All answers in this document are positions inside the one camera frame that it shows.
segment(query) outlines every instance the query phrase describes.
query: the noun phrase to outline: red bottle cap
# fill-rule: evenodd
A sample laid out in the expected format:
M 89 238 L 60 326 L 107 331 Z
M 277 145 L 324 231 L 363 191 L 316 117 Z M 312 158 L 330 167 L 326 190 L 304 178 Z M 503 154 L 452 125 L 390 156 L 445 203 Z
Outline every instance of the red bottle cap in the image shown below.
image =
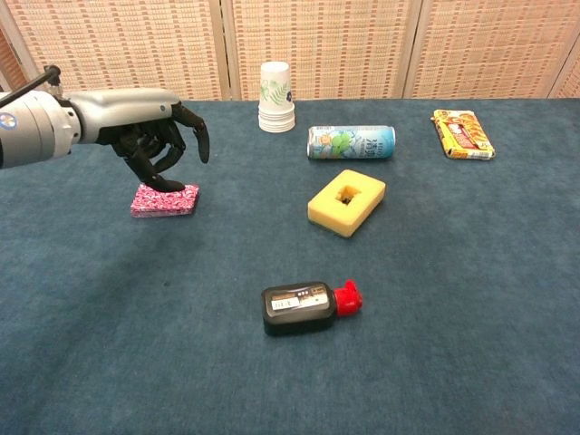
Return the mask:
M 334 299 L 339 317 L 354 314 L 363 306 L 363 296 L 356 289 L 352 279 L 347 280 L 344 287 L 334 289 Z

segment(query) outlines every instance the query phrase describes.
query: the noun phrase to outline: blue can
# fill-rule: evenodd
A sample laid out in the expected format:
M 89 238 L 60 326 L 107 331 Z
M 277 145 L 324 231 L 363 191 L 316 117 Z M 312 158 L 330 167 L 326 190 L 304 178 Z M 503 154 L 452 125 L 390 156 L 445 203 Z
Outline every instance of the blue can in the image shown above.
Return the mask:
M 315 126 L 308 130 L 310 159 L 387 159 L 395 129 L 386 125 Z

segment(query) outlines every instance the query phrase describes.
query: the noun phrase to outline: stacked paper cup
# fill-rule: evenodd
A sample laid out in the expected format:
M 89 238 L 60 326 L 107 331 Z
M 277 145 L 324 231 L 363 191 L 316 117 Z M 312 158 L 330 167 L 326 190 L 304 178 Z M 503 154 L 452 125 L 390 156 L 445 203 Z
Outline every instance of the stacked paper cup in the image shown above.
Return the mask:
M 258 120 L 260 128 L 271 133 L 289 131 L 295 126 L 288 63 L 262 63 Z

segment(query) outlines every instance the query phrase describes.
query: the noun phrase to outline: yellow snack bar wrapper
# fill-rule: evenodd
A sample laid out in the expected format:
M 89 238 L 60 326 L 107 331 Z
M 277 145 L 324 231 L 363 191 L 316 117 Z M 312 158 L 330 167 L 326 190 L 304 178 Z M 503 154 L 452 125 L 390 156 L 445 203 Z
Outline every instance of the yellow snack bar wrapper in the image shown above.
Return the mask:
M 436 110 L 431 118 L 450 159 L 491 160 L 496 157 L 473 111 Z

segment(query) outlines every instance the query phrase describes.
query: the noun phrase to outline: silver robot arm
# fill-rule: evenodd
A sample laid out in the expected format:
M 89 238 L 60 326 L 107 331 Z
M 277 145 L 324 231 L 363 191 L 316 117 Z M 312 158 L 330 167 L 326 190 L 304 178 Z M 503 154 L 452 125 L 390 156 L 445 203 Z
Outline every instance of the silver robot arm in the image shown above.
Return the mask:
M 13 95 L 23 93 L 25 87 L 13 94 L 0 93 L 0 168 L 60 158 L 76 143 L 98 143 L 111 145 L 153 189 L 182 190 L 183 184 L 160 175 L 179 161 L 186 148 L 176 122 L 193 129 L 199 157 L 208 162 L 205 122 L 183 107 L 177 95 L 148 88 L 62 94 L 60 70 L 50 68 L 56 69 L 51 70 L 51 93 Z M 39 80 L 28 86 L 37 85 Z M 167 154 L 153 164 L 150 159 L 167 145 Z

